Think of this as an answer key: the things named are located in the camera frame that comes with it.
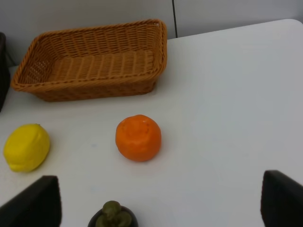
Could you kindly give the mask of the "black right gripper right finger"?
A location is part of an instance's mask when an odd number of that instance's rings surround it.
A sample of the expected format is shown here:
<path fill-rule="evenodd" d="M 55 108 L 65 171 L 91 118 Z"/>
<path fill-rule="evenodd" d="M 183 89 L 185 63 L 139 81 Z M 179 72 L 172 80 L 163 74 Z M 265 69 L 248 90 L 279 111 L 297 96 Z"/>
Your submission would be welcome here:
<path fill-rule="evenodd" d="M 260 212 L 266 227 L 301 227 L 303 186 L 280 171 L 265 171 Z"/>

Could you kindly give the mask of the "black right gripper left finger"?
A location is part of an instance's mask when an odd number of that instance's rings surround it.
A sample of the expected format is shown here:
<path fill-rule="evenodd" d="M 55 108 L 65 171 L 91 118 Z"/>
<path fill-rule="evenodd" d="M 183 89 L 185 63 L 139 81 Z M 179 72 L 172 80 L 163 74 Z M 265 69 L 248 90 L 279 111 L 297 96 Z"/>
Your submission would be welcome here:
<path fill-rule="evenodd" d="M 2 227 L 59 227 L 61 221 L 57 176 L 42 176 L 0 207 Z"/>

